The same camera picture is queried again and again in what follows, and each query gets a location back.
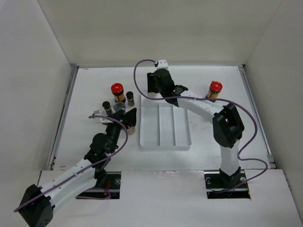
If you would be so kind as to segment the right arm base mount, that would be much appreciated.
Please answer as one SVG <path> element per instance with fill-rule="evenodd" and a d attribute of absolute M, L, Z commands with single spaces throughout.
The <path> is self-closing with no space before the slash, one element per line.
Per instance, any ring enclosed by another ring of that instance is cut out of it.
<path fill-rule="evenodd" d="M 208 199 L 250 199 L 250 190 L 244 170 L 236 176 L 227 176 L 220 171 L 204 172 Z"/>

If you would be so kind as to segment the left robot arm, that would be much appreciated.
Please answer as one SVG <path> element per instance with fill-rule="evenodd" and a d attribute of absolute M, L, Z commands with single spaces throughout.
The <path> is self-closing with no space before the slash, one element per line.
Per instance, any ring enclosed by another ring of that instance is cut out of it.
<path fill-rule="evenodd" d="M 136 126 L 136 114 L 137 109 L 132 108 L 128 112 L 118 111 L 105 117 L 106 130 L 93 137 L 88 153 L 54 180 L 40 187 L 35 184 L 29 186 L 14 211 L 28 226 L 45 227 L 66 203 L 87 189 L 104 187 L 107 178 L 105 167 L 111 157 L 126 145 L 118 145 L 119 136 L 121 131 L 127 132 Z"/>

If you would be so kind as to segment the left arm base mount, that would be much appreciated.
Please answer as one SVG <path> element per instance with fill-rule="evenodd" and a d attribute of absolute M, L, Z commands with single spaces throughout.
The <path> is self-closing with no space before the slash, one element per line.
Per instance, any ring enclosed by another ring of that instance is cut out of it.
<path fill-rule="evenodd" d="M 120 199 L 121 172 L 108 172 L 105 180 L 97 180 L 96 185 L 76 197 L 83 200 Z"/>

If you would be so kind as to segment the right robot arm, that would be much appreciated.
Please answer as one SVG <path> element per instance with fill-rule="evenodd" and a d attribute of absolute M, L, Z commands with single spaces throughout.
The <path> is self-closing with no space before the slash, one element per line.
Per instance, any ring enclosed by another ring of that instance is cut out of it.
<path fill-rule="evenodd" d="M 199 100 L 187 87 L 174 84 L 167 69 L 147 73 L 148 92 L 159 93 L 169 104 L 189 110 L 213 126 L 215 141 L 221 149 L 220 183 L 232 187 L 241 167 L 238 160 L 239 144 L 244 125 L 234 104 L 219 105 L 213 101 Z"/>

